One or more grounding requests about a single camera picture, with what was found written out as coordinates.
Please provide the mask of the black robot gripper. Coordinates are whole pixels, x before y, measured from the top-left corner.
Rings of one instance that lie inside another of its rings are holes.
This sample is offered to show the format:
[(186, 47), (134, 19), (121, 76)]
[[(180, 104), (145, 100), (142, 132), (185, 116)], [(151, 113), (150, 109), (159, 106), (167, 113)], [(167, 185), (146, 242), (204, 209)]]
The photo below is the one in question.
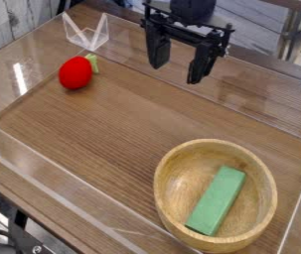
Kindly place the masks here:
[(233, 25), (214, 16), (217, 0), (145, 0), (141, 27), (146, 33), (147, 57), (158, 69), (170, 59), (171, 40), (196, 48), (188, 84), (197, 84), (226, 54)]

